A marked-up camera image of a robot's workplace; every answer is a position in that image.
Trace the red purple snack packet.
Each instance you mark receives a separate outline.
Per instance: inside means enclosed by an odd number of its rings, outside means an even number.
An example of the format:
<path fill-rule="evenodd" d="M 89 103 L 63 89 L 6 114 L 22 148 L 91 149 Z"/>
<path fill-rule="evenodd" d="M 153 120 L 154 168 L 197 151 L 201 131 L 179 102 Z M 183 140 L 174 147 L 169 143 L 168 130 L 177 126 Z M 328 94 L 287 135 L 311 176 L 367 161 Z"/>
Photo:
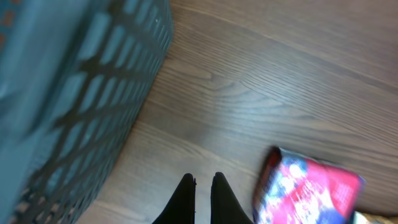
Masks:
<path fill-rule="evenodd" d="M 364 179 L 334 163 L 277 146 L 263 163 L 254 196 L 255 223 L 348 223 Z"/>

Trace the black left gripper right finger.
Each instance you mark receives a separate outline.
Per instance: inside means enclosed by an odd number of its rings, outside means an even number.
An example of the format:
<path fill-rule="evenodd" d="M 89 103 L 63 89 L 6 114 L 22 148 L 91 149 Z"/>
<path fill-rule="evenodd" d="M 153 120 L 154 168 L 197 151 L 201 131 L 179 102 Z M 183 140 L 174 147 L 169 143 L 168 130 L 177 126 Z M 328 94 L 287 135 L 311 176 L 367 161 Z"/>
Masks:
<path fill-rule="evenodd" d="M 222 172 L 215 173 L 211 186 L 211 224 L 253 224 Z"/>

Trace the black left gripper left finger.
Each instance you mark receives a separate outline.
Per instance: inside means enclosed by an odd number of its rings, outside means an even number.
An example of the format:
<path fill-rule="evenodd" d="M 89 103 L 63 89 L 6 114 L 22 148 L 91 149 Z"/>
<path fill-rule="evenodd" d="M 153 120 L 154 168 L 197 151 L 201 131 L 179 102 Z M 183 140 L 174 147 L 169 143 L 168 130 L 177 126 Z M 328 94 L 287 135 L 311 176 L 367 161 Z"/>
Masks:
<path fill-rule="evenodd" d="M 186 173 L 153 224 L 194 224 L 196 179 Z"/>

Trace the yellow orange snack bag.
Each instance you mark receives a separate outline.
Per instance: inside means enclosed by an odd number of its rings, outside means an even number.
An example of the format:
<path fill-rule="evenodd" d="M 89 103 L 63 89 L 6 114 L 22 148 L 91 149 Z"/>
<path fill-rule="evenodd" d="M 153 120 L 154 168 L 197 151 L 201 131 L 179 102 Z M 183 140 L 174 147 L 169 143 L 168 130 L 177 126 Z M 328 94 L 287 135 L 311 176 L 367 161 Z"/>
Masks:
<path fill-rule="evenodd" d="M 351 224 L 397 224 L 397 217 L 383 217 L 368 213 L 354 212 Z"/>

